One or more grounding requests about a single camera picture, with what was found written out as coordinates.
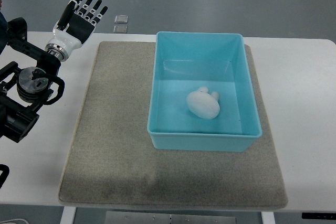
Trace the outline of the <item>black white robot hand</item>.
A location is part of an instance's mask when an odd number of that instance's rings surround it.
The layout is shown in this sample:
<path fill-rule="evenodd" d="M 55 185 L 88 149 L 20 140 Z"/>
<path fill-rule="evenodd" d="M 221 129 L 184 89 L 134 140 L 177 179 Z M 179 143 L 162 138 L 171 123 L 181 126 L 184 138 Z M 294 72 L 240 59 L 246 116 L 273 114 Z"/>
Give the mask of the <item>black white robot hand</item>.
<path fill-rule="evenodd" d="M 108 7 L 100 8 L 102 0 L 70 0 L 53 28 L 53 38 L 45 50 L 61 62 L 68 60 L 74 50 L 81 48 L 95 31 Z"/>

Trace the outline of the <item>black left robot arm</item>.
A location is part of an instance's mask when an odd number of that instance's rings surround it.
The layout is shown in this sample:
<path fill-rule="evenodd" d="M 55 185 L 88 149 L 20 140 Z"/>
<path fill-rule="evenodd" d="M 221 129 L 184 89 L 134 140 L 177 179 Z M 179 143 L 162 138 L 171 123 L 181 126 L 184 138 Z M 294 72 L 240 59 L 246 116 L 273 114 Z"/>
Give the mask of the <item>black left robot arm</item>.
<path fill-rule="evenodd" d="M 36 60 L 34 67 L 20 68 L 15 61 L 1 69 L 1 136 L 18 143 L 34 127 L 44 105 L 57 102 L 65 82 L 58 77 L 63 55 L 60 47 L 45 50 L 27 40 L 27 23 L 20 17 L 7 23 L 6 44 Z"/>

